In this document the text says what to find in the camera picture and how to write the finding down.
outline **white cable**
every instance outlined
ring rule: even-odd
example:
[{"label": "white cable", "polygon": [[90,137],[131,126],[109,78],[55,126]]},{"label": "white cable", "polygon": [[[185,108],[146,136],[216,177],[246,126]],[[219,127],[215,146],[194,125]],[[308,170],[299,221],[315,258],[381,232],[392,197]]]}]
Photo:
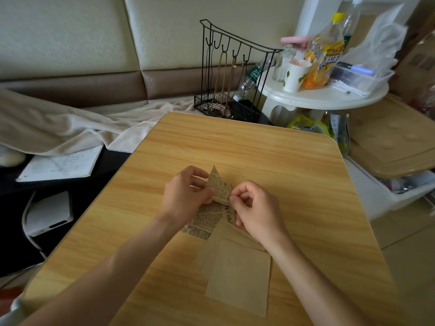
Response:
[{"label": "white cable", "polygon": [[33,238],[26,233],[25,224],[27,223],[27,213],[30,208],[30,204],[32,203],[33,197],[35,197],[36,191],[33,191],[32,196],[30,197],[29,201],[27,202],[26,208],[24,208],[23,217],[21,218],[21,227],[23,228],[24,235],[26,236],[27,240],[30,241],[30,243],[39,251],[41,256],[44,258],[44,261],[47,259],[47,256],[42,251],[42,248],[33,240]]}]

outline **open notebook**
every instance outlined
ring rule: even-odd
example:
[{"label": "open notebook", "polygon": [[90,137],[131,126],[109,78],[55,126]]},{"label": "open notebook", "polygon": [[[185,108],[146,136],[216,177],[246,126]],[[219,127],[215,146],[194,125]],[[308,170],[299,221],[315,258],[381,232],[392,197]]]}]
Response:
[{"label": "open notebook", "polygon": [[17,182],[63,180],[90,176],[103,146],[66,156],[34,156]]}]

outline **green bottle label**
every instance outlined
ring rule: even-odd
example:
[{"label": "green bottle label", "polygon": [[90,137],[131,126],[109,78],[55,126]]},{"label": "green bottle label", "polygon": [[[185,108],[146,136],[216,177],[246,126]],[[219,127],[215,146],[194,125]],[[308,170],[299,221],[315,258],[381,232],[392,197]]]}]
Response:
[{"label": "green bottle label", "polygon": [[247,74],[247,77],[250,78],[255,84],[257,84],[258,78],[261,75],[261,69],[258,66],[254,66],[251,71]]},{"label": "green bottle label", "polygon": [[346,49],[346,47],[348,46],[349,40],[351,39],[352,35],[345,35],[343,38],[345,39],[345,45],[343,47],[343,51]]}]

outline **person's left hand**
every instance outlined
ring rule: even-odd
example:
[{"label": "person's left hand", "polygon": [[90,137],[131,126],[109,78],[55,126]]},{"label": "person's left hand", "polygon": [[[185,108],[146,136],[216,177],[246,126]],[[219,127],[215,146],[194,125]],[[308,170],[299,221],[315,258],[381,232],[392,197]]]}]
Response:
[{"label": "person's left hand", "polygon": [[166,183],[162,207],[158,217],[169,220],[180,230],[198,213],[203,203],[211,203],[215,188],[206,188],[209,174],[202,169],[188,166]]}]

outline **hand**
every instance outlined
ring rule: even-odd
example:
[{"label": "hand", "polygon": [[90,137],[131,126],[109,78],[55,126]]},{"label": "hand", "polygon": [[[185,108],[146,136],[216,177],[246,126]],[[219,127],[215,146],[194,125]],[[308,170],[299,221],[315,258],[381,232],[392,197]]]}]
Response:
[{"label": "hand", "polygon": [[193,219],[203,203],[211,203],[215,195],[215,188],[206,188],[207,182],[197,176],[208,178],[209,175],[205,170],[188,166],[166,183],[157,217],[168,220],[177,231]]},{"label": "hand", "polygon": [[236,224],[246,230],[268,250],[284,235],[289,238],[281,216],[278,199],[253,181],[234,188],[230,202],[236,211]]}]

